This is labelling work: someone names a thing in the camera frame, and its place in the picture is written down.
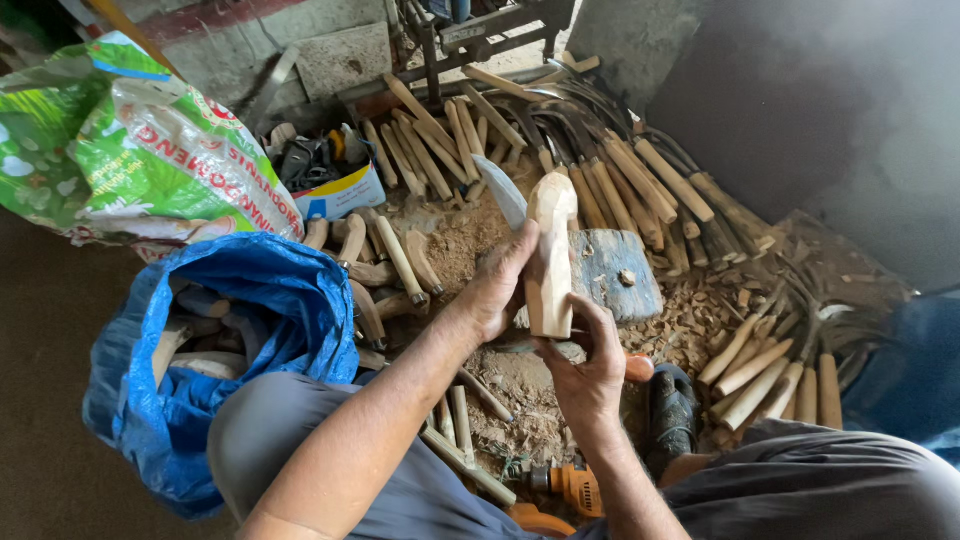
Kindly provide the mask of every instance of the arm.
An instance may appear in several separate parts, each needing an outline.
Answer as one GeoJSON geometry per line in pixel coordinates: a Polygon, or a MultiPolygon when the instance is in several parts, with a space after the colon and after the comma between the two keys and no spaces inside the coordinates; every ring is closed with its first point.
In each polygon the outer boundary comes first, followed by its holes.
{"type": "Polygon", "coordinates": [[[528,220],[389,369],[303,441],[241,538],[343,538],[360,523],[457,368],[503,332],[510,311],[516,314],[519,274],[537,237],[537,224],[528,220]]]}
{"type": "Polygon", "coordinates": [[[620,391],[627,361],[612,315],[590,300],[569,295],[576,315],[585,319],[584,345],[589,361],[573,365],[545,340],[538,354],[553,374],[557,402],[597,477],[613,538],[689,540],[636,458],[620,426],[620,391]]]}

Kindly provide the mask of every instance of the left hand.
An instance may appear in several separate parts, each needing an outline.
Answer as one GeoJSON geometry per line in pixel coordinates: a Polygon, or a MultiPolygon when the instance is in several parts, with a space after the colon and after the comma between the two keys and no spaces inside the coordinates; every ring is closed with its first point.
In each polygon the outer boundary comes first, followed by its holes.
{"type": "Polygon", "coordinates": [[[516,312],[523,307],[520,274],[537,249],[540,226],[526,220],[523,229],[505,244],[497,246],[486,263],[455,301],[470,317],[483,343],[507,330],[516,312]]]}

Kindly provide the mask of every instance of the sack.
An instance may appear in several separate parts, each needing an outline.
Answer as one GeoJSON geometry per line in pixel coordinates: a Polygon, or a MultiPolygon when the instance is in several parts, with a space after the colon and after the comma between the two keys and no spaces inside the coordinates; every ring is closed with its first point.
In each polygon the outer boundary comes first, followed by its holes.
{"type": "Polygon", "coordinates": [[[118,32],[0,79],[0,204],[148,262],[233,232],[303,238],[250,131],[118,32]]]}
{"type": "Polygon", "coordinates": [[[86,426],[180,516],[212,515],[223,499],[206,463],[206,436],[233,392],[274,371],[325,382],[351,382],[356,375],[347,273],[332,258],[276,234],[236,233],[188,246],[140,272],[91,361],[86,426]],[[171,272],[281,317],[239,380],[172,367],[156,389],[152,355],[173,302],[171,272]]]}

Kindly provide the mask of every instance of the right hand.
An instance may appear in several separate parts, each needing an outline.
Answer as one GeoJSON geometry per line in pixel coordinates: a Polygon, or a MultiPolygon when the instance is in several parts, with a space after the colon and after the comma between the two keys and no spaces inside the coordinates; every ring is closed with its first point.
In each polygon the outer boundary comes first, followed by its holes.
{"type": "Polygon", "coordinates": [[[620,427],[620,393],[627,359],[613,321],[613,313],[590,299],[570,293],[567,300],[576,318],[586,322],[588,333],[571,338],[587,351],[586,362],[573,365],[553,343],[537,339],[537,355],[553,375],[557,403],[578,438],[598,430],[620,427]]]}

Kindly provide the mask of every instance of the gray pants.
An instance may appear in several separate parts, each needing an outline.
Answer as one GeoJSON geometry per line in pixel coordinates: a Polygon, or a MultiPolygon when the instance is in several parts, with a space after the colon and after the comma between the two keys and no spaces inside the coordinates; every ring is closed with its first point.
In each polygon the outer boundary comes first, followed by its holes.
{"type": "MultiPolygon", "coordinates": [[[[239,522],[310,432],[359,389],[273,373],[220,409],[207,455],[239,522]]],[[[960,538],[960,473],[884,435],[767,421],[740,447],[663,491],[695,539],[960,538]]],[[[419,439],[351,538],[540,538],[471,495],[419,439]]],[[[573,538],[607,537],[595,520],[573,538]]]]}

